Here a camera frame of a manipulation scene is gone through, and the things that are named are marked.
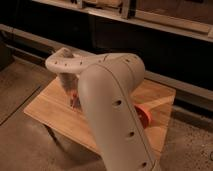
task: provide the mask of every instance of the shelf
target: shelf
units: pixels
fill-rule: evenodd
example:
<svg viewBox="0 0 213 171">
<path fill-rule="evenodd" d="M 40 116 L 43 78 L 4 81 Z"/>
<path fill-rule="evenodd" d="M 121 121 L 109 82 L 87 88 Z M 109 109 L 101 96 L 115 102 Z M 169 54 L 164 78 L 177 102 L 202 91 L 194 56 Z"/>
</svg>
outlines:
<svg viewBox="0 0 213 171">
<path fill-rule="evenodd" d="M 120 22 L 134 24 L 146 28 L 191 37 L 203 41 L 213 42 L 213 28 L 212 25 L 209 24 L 174 17 L 167 17 L 144 11 L 136 12 L 136 14 L 138 13 L 140 19 L 138 18 L 123 19 L 121 18 L 121 14 L 118 12 L 118 10 L 115 9 L 106 10 L 106 9 L 96 9 L 92 7 L 85 7 L 83 9 L 79 9 L 76 4 L 72 4 L 68 0 L 32 0 L 32 1 L 64 9 L 83 12 L 98 17 L 104 17 Z"/>
</svg>

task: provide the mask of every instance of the circular hole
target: circular hole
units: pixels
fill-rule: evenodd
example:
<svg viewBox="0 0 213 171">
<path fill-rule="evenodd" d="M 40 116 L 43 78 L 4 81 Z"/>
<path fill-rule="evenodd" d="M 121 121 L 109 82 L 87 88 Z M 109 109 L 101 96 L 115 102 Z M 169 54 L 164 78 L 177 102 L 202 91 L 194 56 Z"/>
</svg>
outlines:
<svg viewBox="0 0 213 171">
<path fill-rule="evenodd" d="M 139 169 L 138 171 L 143 171 L 144 168 L 147 166 L 147 163 L 146 162 L 143 162 L 140 166 L 139 166 Z"/>
<path fill-rule="evenodd" d="M 113 106 L 119 106 L 119 105 L 121 105 L 121 103 L 122 103 L 121 100 L 117 100 L 117 101 L 115 101 L 112 105 L 113 105 Z"/>
<path fill-rule="evenodd" d="M 210 153 L 210 160 L 213 161 L 213 151 Z"/>
<path fill-rule="evenodd" d="M 132 138 L 134 135 L 135 135 L 135 133 L 132 131 L 132 132 L 129 132 L 126 137 Z"/>
<path fill-rule="evenodd" d="M 142 168 L 145 168 L 146 167 L 146 165 L 147 165 L 147 163 L 146 162 L 144 162 L 144 163 L 142 163 Z"/>
</svg>

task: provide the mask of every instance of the small object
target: small object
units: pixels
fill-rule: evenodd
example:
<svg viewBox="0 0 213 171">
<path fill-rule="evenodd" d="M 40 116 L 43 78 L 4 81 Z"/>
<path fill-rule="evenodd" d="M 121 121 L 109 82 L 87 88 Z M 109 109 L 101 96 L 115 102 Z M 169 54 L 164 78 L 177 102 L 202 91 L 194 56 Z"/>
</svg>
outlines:
<svg viewBox="0 0 213 171">
<path fill-rule="evenodd" d="M 142 104 L 134 104 L 134 107 L 136 112 L 138 113 L 143 128 L 147 128 L 152 122 L 151 113 L 146 110 Z"/>
</svg>

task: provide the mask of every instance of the wooden tabletop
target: wooden tabletop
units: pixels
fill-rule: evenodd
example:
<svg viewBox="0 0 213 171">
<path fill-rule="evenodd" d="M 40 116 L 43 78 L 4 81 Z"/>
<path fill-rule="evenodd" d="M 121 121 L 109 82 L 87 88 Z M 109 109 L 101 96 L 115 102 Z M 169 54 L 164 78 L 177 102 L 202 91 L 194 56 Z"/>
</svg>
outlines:
<svg viewBox="0 0 213 171">
<path fill-rule="evenodd" d="M 164 146 L 175 90 L 144 80 L 132 93 L 135 103 L 143 104 L 152 114 L 152 123 L 145 129 L 150 144 L 159 158 Z M 81 110 L 73 110 L 56 78 L 25 109 L 24 112 L 62 135 L 93 152 L 100 151 Z"/>
</svg>

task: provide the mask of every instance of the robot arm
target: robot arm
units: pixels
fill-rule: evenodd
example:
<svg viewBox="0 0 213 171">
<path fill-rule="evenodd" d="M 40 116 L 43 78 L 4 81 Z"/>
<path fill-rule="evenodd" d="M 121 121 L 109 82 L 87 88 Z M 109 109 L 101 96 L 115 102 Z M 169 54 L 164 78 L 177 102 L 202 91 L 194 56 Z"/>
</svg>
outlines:
<svg viewBox="0 0 213 171">
<path fill-rule="evenodd" d="M 46 66 L 55 73 L 80 74 L 80 103 L 107 170 L 160 170 L 130 99 L 144 79 L 141 59 L 113 53 L 59 58 L 62 51 L 48 58 Z"/>
</svg>

